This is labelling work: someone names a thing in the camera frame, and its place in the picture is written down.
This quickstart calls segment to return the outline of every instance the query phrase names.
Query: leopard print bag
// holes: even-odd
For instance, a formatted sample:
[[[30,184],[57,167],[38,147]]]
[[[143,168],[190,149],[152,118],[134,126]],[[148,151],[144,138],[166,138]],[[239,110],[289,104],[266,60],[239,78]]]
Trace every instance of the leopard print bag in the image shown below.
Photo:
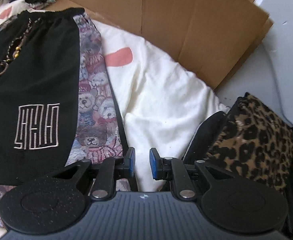
[[[283,193],[293,157],[293,131],[258,98],[246,93],[206,153],[207,160]]]

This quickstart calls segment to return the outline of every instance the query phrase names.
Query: embroidered logo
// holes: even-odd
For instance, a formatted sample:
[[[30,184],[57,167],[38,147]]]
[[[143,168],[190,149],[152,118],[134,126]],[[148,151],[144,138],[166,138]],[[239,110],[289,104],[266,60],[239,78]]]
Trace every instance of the embroidered logo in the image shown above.
[[[19,106],[15,149],[37,150],[59,146],[60,104]]]

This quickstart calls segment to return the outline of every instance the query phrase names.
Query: gray gripper base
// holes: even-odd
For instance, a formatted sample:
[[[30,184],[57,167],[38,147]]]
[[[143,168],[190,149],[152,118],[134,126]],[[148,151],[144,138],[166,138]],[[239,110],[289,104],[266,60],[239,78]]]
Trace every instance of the gray gripper base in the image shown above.
[[[75,225],[46,236],[9,231],[1,240],[285,240],[279,232],[239,236],[208,222],[195,203],[173,198],[171,192],[117,192],[95,202]]]

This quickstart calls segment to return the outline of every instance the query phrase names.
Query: beaded drawstring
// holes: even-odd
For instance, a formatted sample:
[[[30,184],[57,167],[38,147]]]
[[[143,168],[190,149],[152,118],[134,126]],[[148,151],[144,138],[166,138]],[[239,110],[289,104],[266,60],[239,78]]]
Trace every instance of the beaded drawstring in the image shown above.
[[[40,20],[40,18],[37,19],[36,21],[34,21],[33,25],[36,24],[39,20]],[[8,48],[6,59],[0,61],[0,67],[3,68],[3,70],[0,72],[0,76],[8,69],[9,64],[19,56],[20,51],[21,51],[21,47],[25,43],[25,41],[27,39],[27,34],[30,32],[30,30],[32,29],[33,25],[32,25],[31,19],[29,18],[28,26],[27,26],[27,29],[25,30],[25,32],[20,37],[15,38],[11,42],[11,44],[10,44],[10,46]],[[15,51],[13,52],[12,57],[10,58],[9,55],[10,55],[11,47],[16,43],[16,41],[20,41],[20,43],[19,43],[19,45],[17,47],[15,47]]]

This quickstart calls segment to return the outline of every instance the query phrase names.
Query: white wall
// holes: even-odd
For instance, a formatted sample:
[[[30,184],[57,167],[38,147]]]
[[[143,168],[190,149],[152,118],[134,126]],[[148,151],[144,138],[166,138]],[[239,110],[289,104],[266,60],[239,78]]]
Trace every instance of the white wall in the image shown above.
[[[281,117],[282,105],[284,115],[293,124],[293,0],[256,0],[256,4],[270,13],[274,25],[263,44],[217,95],[222,103],[232,106],[248,91]]]

